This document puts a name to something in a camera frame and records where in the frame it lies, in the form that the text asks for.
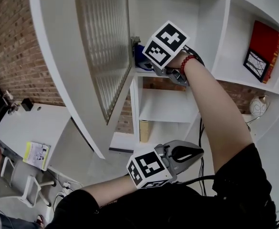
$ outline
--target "cabinet door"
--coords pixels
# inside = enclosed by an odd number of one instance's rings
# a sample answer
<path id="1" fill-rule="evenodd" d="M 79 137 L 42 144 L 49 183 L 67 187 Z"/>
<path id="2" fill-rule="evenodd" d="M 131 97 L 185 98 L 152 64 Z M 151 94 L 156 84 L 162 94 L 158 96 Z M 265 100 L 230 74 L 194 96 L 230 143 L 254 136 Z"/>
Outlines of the cabinet door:
<path id="1" fill-rule="evenodd" d="M 134 75 L 127 4 L 127 0 L 30 0 L 52 79 L 101 158 L 108 153 Z"/>

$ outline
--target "black shirt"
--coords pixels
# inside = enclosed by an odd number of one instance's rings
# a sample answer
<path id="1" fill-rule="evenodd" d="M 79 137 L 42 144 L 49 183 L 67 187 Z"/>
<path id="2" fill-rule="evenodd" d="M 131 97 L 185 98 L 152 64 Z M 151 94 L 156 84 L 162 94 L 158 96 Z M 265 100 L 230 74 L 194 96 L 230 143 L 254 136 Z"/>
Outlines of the black shirt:
<path id="1" fill-rule="evenodd" d="M 83 190 L 66 196 L 46 229 L 54 228 L 274 228 L 275 205 L 254 144 L 243 149 L 216 174 L 215 197 L 166 184 L 140 189 L 98 207 Z"/>

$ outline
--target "shoe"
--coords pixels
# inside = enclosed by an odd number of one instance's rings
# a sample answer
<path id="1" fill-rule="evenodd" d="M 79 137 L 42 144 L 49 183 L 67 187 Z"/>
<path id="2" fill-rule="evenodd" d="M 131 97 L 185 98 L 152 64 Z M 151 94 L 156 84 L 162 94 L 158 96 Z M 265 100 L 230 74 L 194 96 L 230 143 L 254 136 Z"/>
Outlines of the shoe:
<path id="1" fill-rule="evenodd" d="M 37 223 L 41 229 L 44 229 L 44 217 L 42 215 L 38 215 L 35 223 Z"/>

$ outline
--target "ribbed glass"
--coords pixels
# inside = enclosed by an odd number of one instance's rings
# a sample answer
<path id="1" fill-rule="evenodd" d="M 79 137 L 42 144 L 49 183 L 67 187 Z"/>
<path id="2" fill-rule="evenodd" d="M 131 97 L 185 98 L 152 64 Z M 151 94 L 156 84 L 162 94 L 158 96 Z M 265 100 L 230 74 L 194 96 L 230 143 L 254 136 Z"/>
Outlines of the ribbed glass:
<path id="1" fill-rule="evenodd" d="M 127 0 L 76 0 L 86 59 L 108 123 L 130 71 Z"/>

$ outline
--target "white cube with black markers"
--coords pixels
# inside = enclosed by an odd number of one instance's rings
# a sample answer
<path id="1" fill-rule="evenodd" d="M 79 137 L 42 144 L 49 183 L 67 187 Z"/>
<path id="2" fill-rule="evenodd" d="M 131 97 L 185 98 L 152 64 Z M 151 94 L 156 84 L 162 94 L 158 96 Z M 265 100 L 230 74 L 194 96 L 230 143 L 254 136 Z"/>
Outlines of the white cube with black markers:
<path id="1" fill-rule="evenodd" d="M 149 39 L 143 54 L 161 70 L 183 49 L 189 36 L 167 21 Z"/>
<path id="2" fill-rule="evenodd" d="M 172 179 L 155 149 L 144 149 L 133 154 L 127 170 L 137 188 L 161 187 Z"/>

